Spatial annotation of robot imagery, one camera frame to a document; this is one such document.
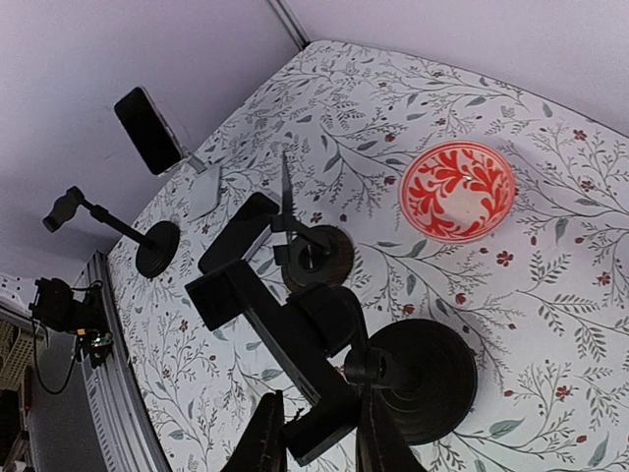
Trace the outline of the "small round base phone stand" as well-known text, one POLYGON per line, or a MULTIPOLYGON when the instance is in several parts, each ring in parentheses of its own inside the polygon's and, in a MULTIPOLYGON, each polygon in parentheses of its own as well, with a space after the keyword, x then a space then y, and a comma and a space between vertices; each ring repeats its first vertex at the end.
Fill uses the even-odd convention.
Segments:
POLYGON ((342 285, 355 259, 350 237, 336 226, 308 226, 297 219, 285 152, 282 153, 281 181, 281 210, 270 217, 270 230, 286 236, 285 244, 273 247, 274 262, 281 268, 284 284, 290 292, 314 283, 342 285))

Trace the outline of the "black phone with white edge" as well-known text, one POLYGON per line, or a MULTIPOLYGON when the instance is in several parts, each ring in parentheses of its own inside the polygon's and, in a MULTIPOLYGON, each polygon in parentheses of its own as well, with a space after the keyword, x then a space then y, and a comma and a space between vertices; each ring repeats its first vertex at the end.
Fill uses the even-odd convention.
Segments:
POLYGON ((249 261, 270 236, 270 219, 279 211, 277 196, 251 194, 201 256, 200 272, 209 273, 236 260, 249 261))

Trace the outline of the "tall black clamp phone stand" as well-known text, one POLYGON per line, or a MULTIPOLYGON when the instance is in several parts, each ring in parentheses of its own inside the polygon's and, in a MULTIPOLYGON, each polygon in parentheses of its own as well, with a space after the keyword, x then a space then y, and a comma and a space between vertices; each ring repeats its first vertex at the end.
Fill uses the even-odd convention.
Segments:
POLYGON ((287 467, 311 464, 349 435, 356 450, 367 383, 379 390, 412 452, 452 433, 473 406, 474 355, 445 324, 408 319, 369 333, 352 290, 315 283, 279 302, 243 261, 199 277, 186 290, 210 330, 244 317, 309 403, 284 420, 287 467))

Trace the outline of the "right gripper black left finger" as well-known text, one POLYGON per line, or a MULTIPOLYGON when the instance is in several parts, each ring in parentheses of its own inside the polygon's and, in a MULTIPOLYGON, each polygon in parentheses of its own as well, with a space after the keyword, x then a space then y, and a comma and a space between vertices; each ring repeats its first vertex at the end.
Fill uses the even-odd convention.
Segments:
POLYGON ((266 393, 228 460, 228 471, 287 472, 284 420, 282 392, 266 393))

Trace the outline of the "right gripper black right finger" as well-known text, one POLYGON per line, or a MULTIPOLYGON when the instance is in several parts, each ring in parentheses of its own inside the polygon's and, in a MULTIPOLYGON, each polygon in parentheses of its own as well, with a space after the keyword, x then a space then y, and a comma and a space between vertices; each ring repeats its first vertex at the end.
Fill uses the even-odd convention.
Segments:
POLYGON ((382 396, 371 383, 361 390, 361 411, 356 437, 357 471, 426 472, 407 446, 382 396))

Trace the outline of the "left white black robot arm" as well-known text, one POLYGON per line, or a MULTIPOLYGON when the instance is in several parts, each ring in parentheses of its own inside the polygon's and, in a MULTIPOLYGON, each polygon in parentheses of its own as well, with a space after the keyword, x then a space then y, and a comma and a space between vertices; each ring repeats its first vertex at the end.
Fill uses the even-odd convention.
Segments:
POLYGON ((57 332, 75 335, 93 369, 104 364, 112 353, 113 334, 106 318, 102 281, 74 288, 59 278, 40 278, 34 286, 35 298, 29 303, 33 317, 57 332))

